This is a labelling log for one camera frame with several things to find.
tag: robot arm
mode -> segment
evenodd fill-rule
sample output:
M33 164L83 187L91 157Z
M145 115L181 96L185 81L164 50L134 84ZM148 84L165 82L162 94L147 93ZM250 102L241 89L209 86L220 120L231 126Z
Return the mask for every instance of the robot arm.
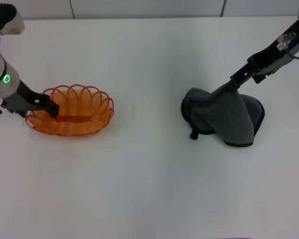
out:
M0 35L20 34L24 24L16 8L11 4L0 4ZM17 71L5 61L0 53L0 99L1 107L10 113L25 117L26 111L47 111L53 118L59 106L48 95L30 90L21 80Z
M250 78L257 84L262 82L266 76L297 59L294 57L297 52L299 52L299 19L269 47L249 57L248 63L230 77L228 87L237 89Z

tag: woven plastic basket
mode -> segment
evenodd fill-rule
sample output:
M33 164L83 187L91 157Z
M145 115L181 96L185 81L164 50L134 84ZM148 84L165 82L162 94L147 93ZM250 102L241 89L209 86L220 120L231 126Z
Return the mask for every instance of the woven plastic basket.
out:
M45 134L84 136L105 128L113 114L114 102L103 91L93 86L58 86L43 92L60 106L53 119L46 111L26 114L29 127Z

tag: gray cloth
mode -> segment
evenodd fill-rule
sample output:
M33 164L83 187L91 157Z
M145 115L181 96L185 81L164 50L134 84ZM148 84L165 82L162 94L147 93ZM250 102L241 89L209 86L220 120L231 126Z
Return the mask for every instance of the gray cloth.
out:
M258 100L240 95L238 90L229 90L226 84L212 93L190 89L181 111L193 129L192 139L197 139L198 134L216 133L226 144L235 147L253 144L265 116Z

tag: cable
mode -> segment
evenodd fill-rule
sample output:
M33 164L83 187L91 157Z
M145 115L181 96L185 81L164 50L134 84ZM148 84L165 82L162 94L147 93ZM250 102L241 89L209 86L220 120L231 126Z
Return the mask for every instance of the cable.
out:
M74 15L73 7L72 7L72 1L71 1L71 0L69 0L69 1L70 1L70 6L71 6L71 11L72 11L73 19L75 19L75 15Z
M299 57L291 55L290 52L289 52L288 50L286 50L286 53L287 53L287 55L290 56L291 58L296 59L296 60L299 60Z
M297 35L295 32L289 32L287 34L278 36L277 41L283 45L283 48L288 56L290 56L293 59L299 60L299 57L290 54L289 48L288 48L289 43L294 41L296 38L297 38Z
M221 14L220 14L221 17L224 16L226 4L227 4L227 0L224 0L223 8L221 9Z

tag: orange wicker basket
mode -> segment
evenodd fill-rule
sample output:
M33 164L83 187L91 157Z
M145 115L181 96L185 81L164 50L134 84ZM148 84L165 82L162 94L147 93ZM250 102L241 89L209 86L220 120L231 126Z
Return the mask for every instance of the orange wicker basket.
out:
M26 114L29 127L45 134L84 136L105 128L113 114L114 102L103 91L93 86L58 86L43 92L60 106L53 119L46 111Z

